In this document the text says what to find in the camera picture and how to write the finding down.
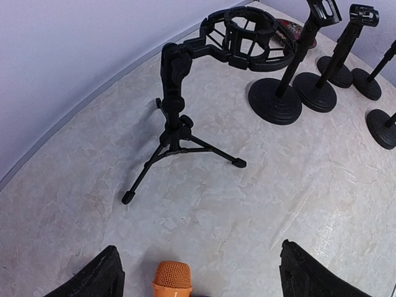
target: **red object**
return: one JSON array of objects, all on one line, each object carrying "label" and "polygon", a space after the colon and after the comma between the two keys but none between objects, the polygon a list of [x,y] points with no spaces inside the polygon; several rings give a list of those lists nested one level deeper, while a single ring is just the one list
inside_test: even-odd
[{"label": "red object", "polygon": [[[301,32],[303,31],[302,26],[300,26],[294,22],[291,22],[289,20],[278,19],[278,22],[280,22],[287,29],[289,29],[290,32],[295,36],[296,40],[299,40],[299,36],[300,36]],[[279,36],[278,40],[283,41],[282,35]],[[312,49],[312,48],[315,48],[316,46],[317,46],[317,41],[315,40],[314,43],[309,48]]]}]

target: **orange microphone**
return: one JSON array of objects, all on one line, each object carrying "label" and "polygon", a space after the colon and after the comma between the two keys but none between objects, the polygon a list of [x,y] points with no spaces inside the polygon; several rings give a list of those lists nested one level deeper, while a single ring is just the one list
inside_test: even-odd
[{"label": "orange microphone", "polygon": [[190,267],[181,262],[161,262],[152,286],[154,297],[189,297],[192,291]]}]

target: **rubber foot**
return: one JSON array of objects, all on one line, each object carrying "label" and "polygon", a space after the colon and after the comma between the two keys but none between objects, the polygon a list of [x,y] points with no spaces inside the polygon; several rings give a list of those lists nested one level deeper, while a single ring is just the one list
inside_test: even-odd
[{"label": "rubber foot", "polygon": [[[324,56],[319,59],[316,66],[320,73],[325,71],[331,59],[332,58],[328,56]],[[352,73],[345,65],[343,65],[338,72],[334,71],[327,80],[340,88],[349,88],[353,84]]]},{"label": "rubber foot", "polygon": [[319,79],[316,74],[304,72],[296,76],[293,86],[305,106],[318,113],[329,113],[337,105],[337,94],[328,82],[323,88],[317,88]]},{"label": "rubber foot", "polygon": [[275,96],[280,81],[261,79],[249,90],[249,104],[262,119],[276,125],[290,125],[299,118],[303,106],[296,91],[288,86],[282,98]]},{"label": "rubber foot", "polygon": [[135,194],[136,194],[135,192],[127,191],[121,200],[122,203],[125,205],[129,204],[134,198]]},{"label": "rubber foot", "polygon": [[393,124],[390,128],[385,126],[385,123],[390,119],[390,116],[382,110],[372,110],[366,117],[366,124],[371,135],[376,142],[387,150],[393,150],[396,147],[396,125]]},{"label": "rubber foot", "polygon": [[157,106],[158,109],[161,108],[161,99],[156,98],[155,99],[155,105]]},{"label": "rubber foot", "polygon": [[378,101],[381,98],[382,90],[378,82],[374,79],[368,82],[367,78],[370,76],[366,71],[356,68],[352,70],[353,85],[358,89],[362,95],[372,101]]},{"label": "rubber foot", "polygon": [[246,161],[238,158],[238,159],[235,159],[235,161],[233,161],[233,165],[238,167],[238,168],[245,168],[246,167]]}]

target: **tripod stand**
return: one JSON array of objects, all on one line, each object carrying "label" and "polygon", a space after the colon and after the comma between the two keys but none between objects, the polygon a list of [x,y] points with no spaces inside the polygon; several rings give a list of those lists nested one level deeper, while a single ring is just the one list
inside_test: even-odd
[{"label": "tripod stand", "polygon": [[[168,43],[162,49],[161,54],[161,80],[163,84],[164,99],[161,101],[156,99],[156,104],[166,118],[165,131],[160,136],[160,145],[151,156],[150,160],[144,165],[140,175],[137,177],[131,189],[127,191],[122,199],[123,204],[128,204],[135,196],[135,190],[144,179],[150,167],[171,155],[180,153],[198,153],[213,152],[217,155],[229,160],[238,168],[245,168],[246,162],[239,158],[234,158],[229,154],[217,149],[203,140],[195,137],[191,133],[194,123],[188,116],[179,116],[183,111],[185,104],[181,97],[181,82],[188,75],[191,69],[192,58],[185,52],[187,49],[184,45],[176,45]],[[201,148],[182,148],[180,140],[188,140]]]}]

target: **floor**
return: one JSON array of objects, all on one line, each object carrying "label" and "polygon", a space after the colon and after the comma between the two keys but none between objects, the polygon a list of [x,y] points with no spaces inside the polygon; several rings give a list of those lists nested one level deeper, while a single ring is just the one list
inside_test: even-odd
[{"label": "floor", "polygon": [[[332,53],[334,42],[317,39],[298,72],[317,73],[315,61]],[[354,56],[346,64],[368,69]],[[163,130],[154,103],[161,96],[159,66],[155,56],[116,82],[0,193],[2,296],[43,296],[109,244],[121,255],[125,296],[151,296],[161,260],[188,263],[194,293],[281,296],[284,239],[366,293],[391,296],[396,154],[375,143],[364,115],[374,108],[393,113],[393,86],[379,78],[378,102],[354,87],[335,87],[331,113],[304,107],[297,122],[280,127],[254,114],[246,91],[284,70],[260,74],[197,59],[183,84],[193,133],[245,159],[247,168],[212,153],[170,157],[125,206],[122,195]]]}]

